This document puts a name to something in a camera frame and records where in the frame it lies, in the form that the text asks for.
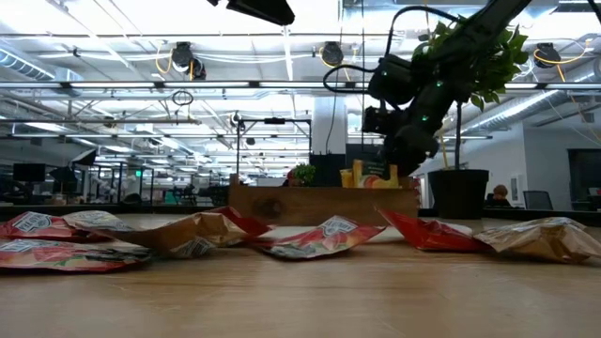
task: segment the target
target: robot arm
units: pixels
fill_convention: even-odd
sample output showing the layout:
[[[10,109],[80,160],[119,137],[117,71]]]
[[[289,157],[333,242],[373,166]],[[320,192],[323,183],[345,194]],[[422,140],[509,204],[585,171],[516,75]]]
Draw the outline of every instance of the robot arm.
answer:
[[[503,32],[531,0],[491,0],[467,19],[448,37],[435,53],[409,62],[392,54],[380,59],[373,70],[367,92],[395,107],[391,113],[382,107],[365,111],[363,131],[386,136],[380,156],[397,164],[399,175],[406,176],[438,151],[434,133],[453,102],[470,98],[474,77],[480,62]],[[428,10],[425,7],[403,8],[404,11]],[[399,104],[408,103],[405,111]]]

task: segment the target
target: wooden box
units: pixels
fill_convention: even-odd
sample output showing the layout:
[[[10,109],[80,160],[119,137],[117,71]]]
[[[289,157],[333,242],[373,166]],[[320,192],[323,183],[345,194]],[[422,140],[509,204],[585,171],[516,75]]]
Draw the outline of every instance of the wooden box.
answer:
[[[418,202],[410,179],[403,189],[248,187],[230,178],[229,205],[244,217],[278,225],[319,225],[332,216],[359,223],[387,225],[376,207],[417,217]]]

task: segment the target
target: snack bag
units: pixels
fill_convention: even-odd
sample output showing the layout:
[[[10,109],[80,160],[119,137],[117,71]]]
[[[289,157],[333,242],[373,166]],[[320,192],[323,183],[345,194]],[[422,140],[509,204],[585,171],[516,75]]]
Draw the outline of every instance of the snack bag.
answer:
[[[389,210],[379,209],[378,212],[416,249],[457,252],[490,250],[488,245],[471,236],[471,229],[467,226],[422,221]]]
[[[77,243],[109,240],[70,226],[62,217],[32,211],[27,211],[0,225],[0,238],[64,240]]]
[[[105,223],[95,225],[67,217],[66,220],[78,228],[154,249],[174,258],[199,257],[210,249],[233,245],[270,231],[263,224],[241,218],[229,207],[198,212],[151,230],[133,229],[122,223],[107,226]]]
[[[323,224],[296,236],[261,239],[256,244],[268,254],[286,259],[309,259],[337,254],[362,244],[381,233],[385,227],[360,226],[343,217],[334,216]]]
[[[353,162],[355,188],[398,189],[396,165],[390,165],[388,171],[386,169],[382,163],[355,160]]]
[[[145,248],[104,248],[38,239],[0,242],[0,268],[105,272],[140,264],[150,258]]]
[[[601,243],[584,232],[586,226],[565,217],[551,217],[485,230],[475,238],[498,253],[515,253],[561,263],[601,257]]]

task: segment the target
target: snack package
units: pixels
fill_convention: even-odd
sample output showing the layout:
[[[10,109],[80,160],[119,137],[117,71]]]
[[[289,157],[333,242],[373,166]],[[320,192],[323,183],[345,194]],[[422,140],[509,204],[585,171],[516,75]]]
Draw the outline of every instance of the snack package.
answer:
[[[69,226],[62,217],[27,211],[0,225],[0,238],[63,240],[77,243],[109,240]]]
[[[386,221],[401,232],[413,247],[420,250],[444,250],[456,252],[480,252],[490,247],[474,239],[471,229],[457,224],[439,221],[422,221],[403,214],[379,209]]]
[[[0,242],[0,268],[106,272],[150,258],[145,248],[105,248],[39,239]]]
[[[362,244],[381,233],[385,227],[361,226],[346,218],[334,216],[323,224],[296,236],[261,239],[257,247],[268,254],[286,259],[309,259],[337,254]]]
[[[551,217],[485,230],[475,237],[498,253],[523,254],[561,263],[601,257],[601,243],[586,226],[564,217]]]
[[[208,250],[237,244],[260,236],[270,228],[255,220],[241,218],[229,207],[198,212],[151,230],[132,229],[121,223],[80,222],[66,217],[69,224],[109,238],[115,238],[154,249],[174,258],[194,258]]]
[[[353,161],[355,188],[398,189],[400,186],[396,165],[390,165],[388,170],[386,169],[386,166],[382,163]]]

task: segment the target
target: black plant pot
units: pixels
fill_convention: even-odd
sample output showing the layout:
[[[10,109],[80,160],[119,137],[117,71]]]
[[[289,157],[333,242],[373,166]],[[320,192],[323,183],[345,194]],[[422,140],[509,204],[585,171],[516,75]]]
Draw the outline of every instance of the black plant pot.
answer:
[[[487,170],[440,170],[428,173],[439,217],[477,220],[482,218]]]

